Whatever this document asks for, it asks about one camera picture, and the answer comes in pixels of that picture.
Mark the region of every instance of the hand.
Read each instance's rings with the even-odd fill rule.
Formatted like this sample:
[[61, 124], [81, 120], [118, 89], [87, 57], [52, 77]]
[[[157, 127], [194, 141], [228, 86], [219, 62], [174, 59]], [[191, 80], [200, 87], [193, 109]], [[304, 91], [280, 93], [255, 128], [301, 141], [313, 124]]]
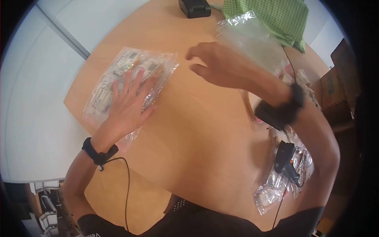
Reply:
[[117, 81], [113, 82], [113, 100], [108, 118], [91, 138], [91, 144], [97, 152], [103, 152], [100, 150], [107, 152], [114, 143], [140, 127], [153, 114], [155, 106], [149, 106], [142, 112], [142, 105], [150, 89], [155, 85], [157, 77], [153, 76], [146, 80], [139, 89], [143, 74], [142, 68], [130, 87], [132, 72], [127, 71], [121, 94]]
[[249, 91], [273, 106], [290, 98], [288, 85], [226, 45], [199, 43], [189, 49], [186, 59], [193, 57], [199, 57], [207, 67], [192, 64], [189, 68], [214, 85]]
[[249, 72], [259, 69], [249, 59], [218, 42], [199, 43], [191, 47], [186, 59], [193, 57], [199, 57], [208, 67], [192, 64], [189, 68], [206, 81], [222, 87], [244, 89], [254, 77]]

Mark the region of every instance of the black device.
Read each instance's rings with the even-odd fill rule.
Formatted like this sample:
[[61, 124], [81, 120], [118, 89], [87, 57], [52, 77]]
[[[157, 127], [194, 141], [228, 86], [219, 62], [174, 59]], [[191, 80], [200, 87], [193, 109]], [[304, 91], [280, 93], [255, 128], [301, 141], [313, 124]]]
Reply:
[[206, 0], [179, 0], [179, 7], [187, 18], [207, 17], [211, 7]]
[[95, 165], [104, 165], [107, 160], [109, 160], [112, 156], [114, 156], [118, 152], [118, 147], [116, 145], [111, 146], [107, 153], [97, 153], [95, 149], [92, 147], [91, 138], [87, 138], [83, 142], [82, 150], [85, 150], [91, 159], [93, 159]]
[[278, 174], [283, 173], [292, 183], [300, 187], [300, 175], [296, 173], [296, 170], [291, 163], [295, 150], [295, 144], [281, 141], [278, 147], [278, 152], [275, 156], [274, 170]]
[[296, 114], [304, 106], [303, 89], [297, 83], [291, 85], [291, 101], [279, 107], [272, 107], [262, 100], [255, 109], [255, 115], [279, 131], [296, 119]]

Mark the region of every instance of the fingers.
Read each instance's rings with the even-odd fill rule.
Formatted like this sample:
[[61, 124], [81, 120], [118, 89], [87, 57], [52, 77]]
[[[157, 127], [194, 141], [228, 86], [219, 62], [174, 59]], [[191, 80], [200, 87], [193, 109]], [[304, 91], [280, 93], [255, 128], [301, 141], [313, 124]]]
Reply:
[[137, 93], [137, 90], [141, 84], [143, 73], [145, 72], [145, 69], [141, 67], [141, 69], [138, 71], [136, 78], [134, 78], [132, 86], [130, 88], [130, 92], [134, 94]]
[[198, 43], [197, 46], [193, 46], [188, 50], [186, 59], [191, 60], [193, 57], [198, 57], [201, 60], [205, 61], [208, 58], [207, 53], [210, 50], [212, 45], [214, 45], [213, 42], [212, 43], [205, 43], [205, 42]]
[[157, 83], [157, 81], [158, 77], [156, 75], [153, 75], [151, 78], [147, 79], [145, 83], [142, 85], [138, 96], [145, 98], [149, 94], [151, 88], [153, 88], [154, 85]]
[[189, 69], [203, 78], [207, 77], [209, 70], [207, 67], [200, 64], [192, 64], [189, 66]]
[[157, 109], [156, 105], [151, 105], [145, 111], [141, 113], [141, 116], [139, 117], [139, 125], [141, 126]]
[[126, 71], [126, 73], [124, 74], [124, 89], [121, 95], [127, 94], [129, 92], [131, 78], [132, 78], [132, 71], [131, 70]]
[[114, 101], [117, 97], [119, 97], [119, 94], [118, 94], [118, 85], [117, 85], [117, 81], [116, 80], [113, 80], [112, 86], [113, 86], [113, 101]]

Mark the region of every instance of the green checkered cloth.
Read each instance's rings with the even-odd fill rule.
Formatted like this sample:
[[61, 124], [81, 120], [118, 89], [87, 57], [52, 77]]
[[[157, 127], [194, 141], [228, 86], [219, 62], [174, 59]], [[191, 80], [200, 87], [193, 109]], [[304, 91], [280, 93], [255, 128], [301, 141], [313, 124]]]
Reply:
[[281, 45], [305, 53], [303, 33], [309, 10], [302, 0], [224, 0], [222, 8], [226, 19], [251, 10]]

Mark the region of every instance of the person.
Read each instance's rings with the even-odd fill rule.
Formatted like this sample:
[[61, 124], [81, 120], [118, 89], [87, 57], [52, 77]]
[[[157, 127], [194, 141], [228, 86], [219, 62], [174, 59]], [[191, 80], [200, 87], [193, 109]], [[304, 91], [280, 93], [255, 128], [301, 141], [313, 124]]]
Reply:
[[[200, 58], [206, 66], [192, 64], [190, 69], [208, 82], [223, 87], [244, 89], [256, 94], [273, 107], [291, 100], [291, 88], [277, 77], [248, 60], [238, 52], [217, 42], [199, 43], [189, 49], [187, 60]], [[154, 112], [149, 107], [141, 112], [142, 103], [156, 78], [146, 81], [139, 94], [143, 72], [136, 77], [129, 91], [118, 93], [114, 83], [114, 96], [108, 119], [100, 126], [90, 142], [97, 153], [108, 152], [110, 147], [142, 125]], [[126, 73], [125, 86], [130, 84]], [[270, 231], [262, 232], [248, 220], [200, 207], [179, 199], [183, 205], [168, 210], [166, 215], [142, 236], [311, 236], [323, 212], [335, 177], [340, 152], [332, 129], [323, 114], [308, 100], [297, 112], [290, 126], [312, 155], [314, 172], [304, 184], [296, 213], [282, 219]], [[121, 226], [97, 216], [84, 196], [97, 165], [82, 150], [70, 166], [63, 186], [63, 196], [72, 210], [84, 236], [134, 236]]]

